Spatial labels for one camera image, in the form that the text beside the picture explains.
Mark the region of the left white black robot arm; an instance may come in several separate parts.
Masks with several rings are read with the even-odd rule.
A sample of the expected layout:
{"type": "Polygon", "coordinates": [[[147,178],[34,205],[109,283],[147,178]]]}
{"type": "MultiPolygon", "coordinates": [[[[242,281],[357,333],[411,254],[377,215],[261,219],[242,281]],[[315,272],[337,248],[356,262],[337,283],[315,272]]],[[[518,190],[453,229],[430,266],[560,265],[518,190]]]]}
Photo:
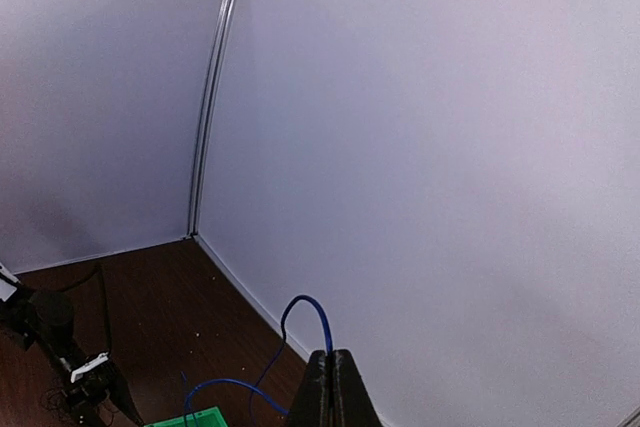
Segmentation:
{"type": "Polygon", "coordinates": [[[78,426],[104,426],[100,408],[109,402],[136,426],[145,422],[121,370],[112,359],[113,334],[103,268],[57,289],[34,289],[1,269],[1,331],[23,350],[37,345],[58,374],[52,409],[78,426]],[[98,282],[105,349],[83,351],[74,337],[75,308],[68,292],[98,282]]]}

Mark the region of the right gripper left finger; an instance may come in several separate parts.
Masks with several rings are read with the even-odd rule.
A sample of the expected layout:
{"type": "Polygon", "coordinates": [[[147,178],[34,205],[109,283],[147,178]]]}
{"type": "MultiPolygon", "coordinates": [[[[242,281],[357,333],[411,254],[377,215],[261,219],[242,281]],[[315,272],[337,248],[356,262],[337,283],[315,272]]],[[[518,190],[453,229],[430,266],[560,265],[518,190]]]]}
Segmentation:
{"type": "Polygon", "coordinates": [[[287,414],[288,427],[330,425],[331,366],[329,355],[314,351],[287,414]]]}

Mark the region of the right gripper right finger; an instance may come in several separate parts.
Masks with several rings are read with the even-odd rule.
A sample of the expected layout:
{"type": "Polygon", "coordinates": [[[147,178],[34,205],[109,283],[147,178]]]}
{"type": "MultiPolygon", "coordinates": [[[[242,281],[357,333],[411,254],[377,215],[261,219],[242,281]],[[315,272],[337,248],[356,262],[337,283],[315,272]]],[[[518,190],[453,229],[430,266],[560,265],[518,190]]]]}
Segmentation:
{"type": "Polygon", "coordinates": [[[351,352],[339,349],[331,357],[332,425],[382,427],[351,352]]]}

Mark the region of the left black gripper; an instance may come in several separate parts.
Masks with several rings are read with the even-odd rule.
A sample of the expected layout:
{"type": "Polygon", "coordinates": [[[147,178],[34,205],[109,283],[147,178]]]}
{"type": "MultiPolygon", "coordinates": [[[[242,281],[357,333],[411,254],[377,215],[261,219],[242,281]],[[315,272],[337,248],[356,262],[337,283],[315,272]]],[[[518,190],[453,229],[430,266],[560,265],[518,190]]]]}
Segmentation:
{"type": "Polygon", "coordinates": [[[144,425],[128,383],[112,362],[85,374],[76,383],[70,382],[70,372],[86,361],[64,362],[64,411],[77,426],[107,426],[100,407],[107,401],[135,425],[144,425]]]}

